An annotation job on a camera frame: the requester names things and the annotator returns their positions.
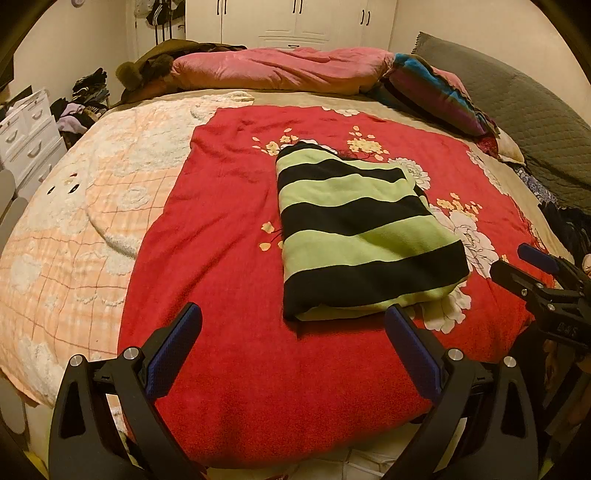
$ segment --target cabinet door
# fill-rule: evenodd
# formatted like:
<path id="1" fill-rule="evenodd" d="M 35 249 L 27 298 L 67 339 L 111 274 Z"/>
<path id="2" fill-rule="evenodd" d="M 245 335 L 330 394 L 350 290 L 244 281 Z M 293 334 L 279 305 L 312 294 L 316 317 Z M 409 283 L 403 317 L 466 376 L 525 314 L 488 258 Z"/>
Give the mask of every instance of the cabinet door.
<path id="1" fill-rule="evenodd" d="M 296 0 L 295 36 L 329 41 L 339 7 L 336 0 Z"/>
<path id="2" fill-rule="evenodd" d="M 263 37 L 293 37 L 296 33 L 296 16 L 300 0 L 249 0 L 259 4 L 260 35 Z"/>
<path id="3" fill-rule="evenodd" d="M 259 47 L 261 4 L 255 0 L 220 0 L 222 43 Z"/>
<path id="4" fill-rule="evenodd" d="M 397 0 L 369 0 L 363 46 L 389 50 Z"/>
<path id="5" fill-rule="evenodd" d="M 363 42 L 367 18 L 368 0 L 340 0 L 335 12 L 329 47 L 359 47 Z"/>
<path id="6" fill-rule="evenodd" d="M 222 1 L 186 1 L 185 28 L 187 40 L 214 43 L 222 41 Z"/>

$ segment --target white cabinet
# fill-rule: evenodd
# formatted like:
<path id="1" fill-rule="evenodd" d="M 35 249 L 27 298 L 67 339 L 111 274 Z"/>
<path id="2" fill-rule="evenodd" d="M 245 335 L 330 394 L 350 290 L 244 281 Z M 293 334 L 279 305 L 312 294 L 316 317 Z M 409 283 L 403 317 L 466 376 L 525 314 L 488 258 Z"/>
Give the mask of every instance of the white cabinet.
<path id="1" fill-rule="evenodd" d="M 369 0 L 361 45 L 388 50 L 394 26 L 397 0 Z"/>
<path id="2" fill-rule="evenodd" d="M 397 0 L 186 0 L 187 39 L 248 48 L 388 49 Z"/>
<path id="3" fill-rule="evenodd" d="M 389 49 L 397 0 L 340 0 L 335 42 Z"/>
<path id="4" fill-rule="evenodd" d="M 330 41 L 337 10 L 336 0 L 296 0 L 295 36 Z"/>
<path id="5" fill-rule="evenodd" d="M 222 42 L 223 0 L 187 0 L 185 32 L 187 40 Z"/>
<path id="6" fill-rule="evenodd" d="M 17 102 L 0 122 L 0 170 L 10 170 L 19 196 L 31 199 L 66 153 L 45 90 Z"/>

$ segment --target drawer handle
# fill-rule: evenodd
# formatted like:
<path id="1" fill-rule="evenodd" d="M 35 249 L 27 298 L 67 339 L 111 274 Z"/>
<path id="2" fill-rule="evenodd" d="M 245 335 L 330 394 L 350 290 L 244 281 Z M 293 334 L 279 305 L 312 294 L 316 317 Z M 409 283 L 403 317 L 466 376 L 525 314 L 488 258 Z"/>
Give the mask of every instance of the drawer handle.
<path id="1" fill-rule="evenodd" d="M 43 143 L 43 141 L 40 141 L 39 144 L 37 145 L 37 148 L 33 148 L 32 150 L 29 150 L 29 153 L 27 155 L 31 158 L 38 156 L 39 152 L 41 151 L 41 144 L 42 143 Z"/>
<path id="2" fill-rule="evenodd" d="M 45 175 L 41 175 L 37 180 L 39 182 L 44 182 L 45 179 L 47 178 L 47 176 L 50 174 L 52 168 L 53 168 L 53 165 L 49 164 L 47 166 L 47 171 L 45 172 Z"/>
<path id="3" fill-rule="evenodd" d="M 17 139 L 18 129 L 14 131 L 14 133 L 6 139 L 6 143 L 12 143 Z"/>

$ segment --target white dresser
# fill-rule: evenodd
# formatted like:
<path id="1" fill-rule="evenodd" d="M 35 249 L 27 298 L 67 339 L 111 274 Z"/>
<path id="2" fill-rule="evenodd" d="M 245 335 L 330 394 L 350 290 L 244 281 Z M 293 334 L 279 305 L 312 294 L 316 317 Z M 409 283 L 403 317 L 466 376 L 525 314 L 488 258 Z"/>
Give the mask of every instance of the white dresser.
<path id="1" fill-rule="evenodd" d="M 14 175 L 19 197 L 31 200 L 65 153 L 45 90 L 17 102 L 0 122 L 0 167 Z"/>

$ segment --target pile of clothes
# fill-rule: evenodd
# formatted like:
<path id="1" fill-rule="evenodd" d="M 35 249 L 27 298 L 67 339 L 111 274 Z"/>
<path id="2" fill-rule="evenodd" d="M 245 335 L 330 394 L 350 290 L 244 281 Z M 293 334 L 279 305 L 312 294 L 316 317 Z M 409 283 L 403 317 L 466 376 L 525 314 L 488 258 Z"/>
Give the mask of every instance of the pile of clothes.
<path id="1" fill-rule="evenodd" d="M 109 96 L 106 79 L 106 72 L 98 69 L 74 84 L 72 101 L 59 98 L 51 104 L 51 114 L 68 150 L 108 110 L 101 103 Z"/>
<path id="2" fill-rule="evenodd" d="M 78 80 L 72 88 L 72 102 L 86 104 L 87 102 L 103 102 L 109 97 L 107 90 L 107 72 L 97 69 L 91 75 Z"/>

